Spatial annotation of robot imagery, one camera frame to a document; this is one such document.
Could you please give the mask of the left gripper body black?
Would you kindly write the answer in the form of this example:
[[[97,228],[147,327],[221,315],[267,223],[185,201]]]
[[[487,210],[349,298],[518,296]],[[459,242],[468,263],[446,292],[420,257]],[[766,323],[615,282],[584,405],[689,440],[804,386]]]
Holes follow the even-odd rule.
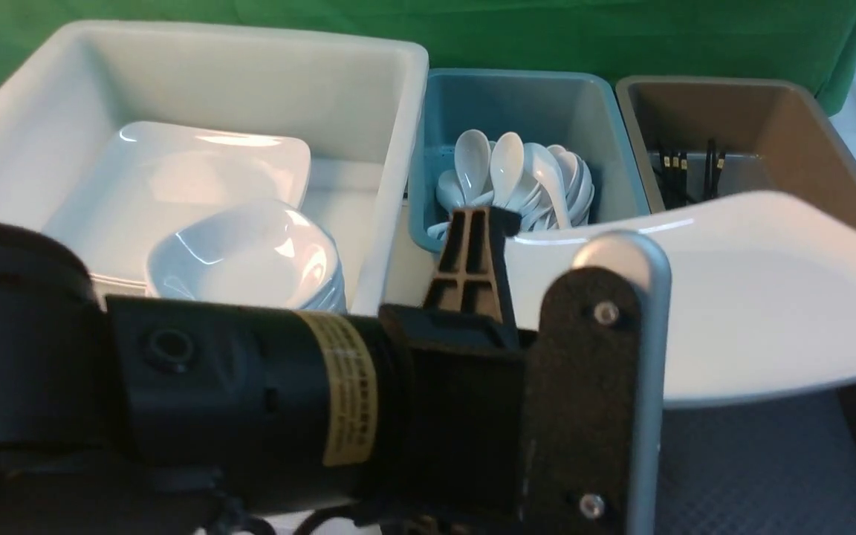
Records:
[[[383,305],[408,415],[382,525],[532,525],[525,354],[513,312]]]

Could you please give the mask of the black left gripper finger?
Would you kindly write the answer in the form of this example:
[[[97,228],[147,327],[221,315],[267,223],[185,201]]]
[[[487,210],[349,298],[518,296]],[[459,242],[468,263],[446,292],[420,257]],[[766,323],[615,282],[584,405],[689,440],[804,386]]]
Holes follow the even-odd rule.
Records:
[[[518,213],[501,207],[455,210],[422,308],[489,317],[515,328],[504,253],[520,224]]]

